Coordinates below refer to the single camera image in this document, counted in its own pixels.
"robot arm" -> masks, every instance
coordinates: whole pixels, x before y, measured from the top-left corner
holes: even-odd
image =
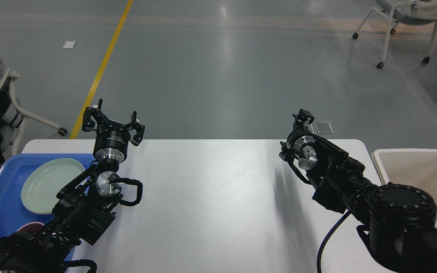
[[[362,225],[357,232],[371,256],[392,271],[437,272],[437,207],[423,190],[363,177],[365,166],[307,129],[314,117],[301,109],[279,157],[315,188],[313,200],[326,209],[348,209]],[[306,177],[293,164],[297,161]]]
[[[59,202],[52,210],[55,217],[38,232],[30,235],[19,231],[0,238],[0,271],[64,273],[69,267],[88,266],[88,272],[95,273],[94,261],[64,259],[81,244],[80,240],[95,244],[116,218],[112,210],[118,204],[135,206],[141,201],[143,184],[120,178],[116,172],[126,159],[128,142],[135,146],[141,142],[144,126],[137,121],[136,112],[133,112],[131,122],[124,125],[107,119],[101,107],[102,100],[99,100],[99,106],[88,107],[83,117],[83,130],[97,132],[95,160],[59,191]],[[131,130],[136,131],[133,140]],[[134,201],[123,200],[122,184],[137,187]]]

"chair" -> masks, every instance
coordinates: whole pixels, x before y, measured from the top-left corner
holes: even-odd
[[[427,64],[430,61],[432,49],[434,48],[434,41],[437,32],[437,0],[376,0],[384,10],[377,7],[371,7],[367,12],[366,17],[358,26],[352,38],[358,38],[358,31],[363,26],[370,14],[375,11],[387,20],[387,31],[385,32],[384,50],[382,52],[382,61],[377,64],[377,68],[384,67],[385,59],[387,57],[387,46],[389,45],[389,38],[396,33],[396,27],[399,23],[406,25],[427,25],[435,23],[432,29],[431,41],[427,57],[423,59],[423,63]]]
[[[37,114],[33,114],[32,112],[25,110],[19,106],[19,101],[16,98],[16,89],[14,87],[14,82],[19,79],[20,75],[17,71],[11,71],[8,67],[5,67],[3,72],[3,77],[0,79],[0,90],[7,80],[7,78],[10,79],[9,81],[9,96],[11,98],[11,102],[14,104],[14,107],[17,109],[17,111],[23,116],[23,121],[21,121],[20,126],[15,129],[12,133],[12,150],[11,155],[15,155],[18,153],[19,145],[21,143],[21,139],[23,137],[23,132],[26,128],[26,122],[27,119],[34,119],[35,121],[41,122],[43,124],[47,124],[48,126],[52,126],[53,128],[58,130],[58,133],[62,136],[67,134],[67,129],[64,127],[59,126],[57,123],[49,121],[48,119],[44,119],[41,116],[38,116]]]

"white plastic container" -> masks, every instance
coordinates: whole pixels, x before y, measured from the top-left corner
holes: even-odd
[[[428,192],[437,205],[437,149],[382,149],[372,157],[382,184],[415,186]]]

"black cable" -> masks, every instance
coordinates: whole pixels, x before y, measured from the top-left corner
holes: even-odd
[[[288,161],[289,167],[293,170],[294,174],[298,176],[298,178],[303,181],[303,183],[306,183],[308,185],[311,185],[311,182],[305,176],[300,172],[300,170],[293,164],[292,161]]]
[[[92,260],[82,259],[75,261],[64,261],[67,267],[78,267],[78,266],[88,266],[90,269],[87,273],[95,273],[97,271],[97,264]]]
[[[323,254],[323,249],[326,246],[326,242],[330,239],[330,237],[333,235],[333,232],[347,219],[347,217],[352,214],[349,210],[345,212],[345,214],[338,219],[338,221],[333,225],[333,227],[330,229],[330,231],[326,234],[325,238],[323,239],[323,242],[321,242],[321,245],[319,246],[318,250],[318,256],[316,257],[316,269],[318,273],[321,273],[321,255]]]

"plate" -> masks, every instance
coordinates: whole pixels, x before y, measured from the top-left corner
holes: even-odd
[[[21,201],[29,211],[50,214],[57,204],[57,193],[85,171],[75,159],[59,158],[41,165],[26,179],[21,189]]]

